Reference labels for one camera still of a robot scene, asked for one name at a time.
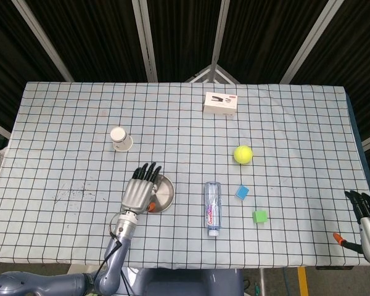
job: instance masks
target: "green cube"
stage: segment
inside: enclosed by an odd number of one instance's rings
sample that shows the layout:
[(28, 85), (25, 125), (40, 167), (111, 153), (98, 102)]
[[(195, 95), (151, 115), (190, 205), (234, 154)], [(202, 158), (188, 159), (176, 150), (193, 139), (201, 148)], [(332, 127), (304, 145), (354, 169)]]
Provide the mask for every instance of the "green cube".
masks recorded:
[(267, 222), (267, 212), (266, 211), (254, 211), (252, 217), (253, 217), (254, 223)]

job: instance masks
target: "yellow stripe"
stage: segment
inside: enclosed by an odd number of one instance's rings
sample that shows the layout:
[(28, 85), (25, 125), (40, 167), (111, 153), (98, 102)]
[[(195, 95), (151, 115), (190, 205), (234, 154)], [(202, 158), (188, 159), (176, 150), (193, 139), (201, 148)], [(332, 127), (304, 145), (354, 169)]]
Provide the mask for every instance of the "yellow stripe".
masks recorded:
[(297, 268), (298, 286), (300, 288), (300, 296), (308, 296), (306, 268), (300, 266)]

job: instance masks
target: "orange object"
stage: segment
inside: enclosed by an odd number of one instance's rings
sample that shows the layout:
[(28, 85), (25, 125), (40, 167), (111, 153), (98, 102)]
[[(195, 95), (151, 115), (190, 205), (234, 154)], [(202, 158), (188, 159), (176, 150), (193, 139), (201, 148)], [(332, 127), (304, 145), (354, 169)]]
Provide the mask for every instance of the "orange object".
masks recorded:
[(151, 202), (148, 206), (148, 209), (147, 211), (150, 212), (150, 213), (153, 213), (155, 211), (155, 207), (156, 207), (156, 203), (154, 202)]
[(346, 242), (346, 240), (345, 239), (343, 239), (341, 236), (340, 236), (340, 234), (338, 234), (338, 233), (333, 233), (333, 237), (334, 237), (334, 239), (339, 243), (339, 245), (341, 245), (341, 246), (343, 246), (343, 244), (344, 244), (344, 242)]

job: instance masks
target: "sponge cube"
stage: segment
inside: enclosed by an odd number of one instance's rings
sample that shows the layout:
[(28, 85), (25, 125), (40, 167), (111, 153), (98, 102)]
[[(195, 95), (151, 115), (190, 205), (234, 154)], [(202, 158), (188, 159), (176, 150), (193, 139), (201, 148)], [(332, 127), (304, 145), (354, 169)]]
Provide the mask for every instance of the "sponge cube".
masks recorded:
[(254, 211), (252, 217), (253, 217), (254, 223), (267, 222), (267, 212), (266, 211)]
[(244, 200), (245, 197), (247, 196), (248, 192), (249, 192), (249, 189), (246, 188), (245, 186), (241, 185), (240, 188), (239, 188), (239, 190), (237, 190), (236, 195), (241, 200)]

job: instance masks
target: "blue cube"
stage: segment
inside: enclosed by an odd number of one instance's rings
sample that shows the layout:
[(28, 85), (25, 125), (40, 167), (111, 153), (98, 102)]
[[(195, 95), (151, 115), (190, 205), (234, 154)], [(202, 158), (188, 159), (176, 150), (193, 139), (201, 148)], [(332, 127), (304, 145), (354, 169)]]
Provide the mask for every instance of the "blue cube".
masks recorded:
[(245, 186), (241, 185), (239, 190), (237, 190), (237, 193), (236, 195), (241, 199), (241, 200), (244, 200), (245, 197), (247, 196), (249, 192), (249, 189), (246, 188)]

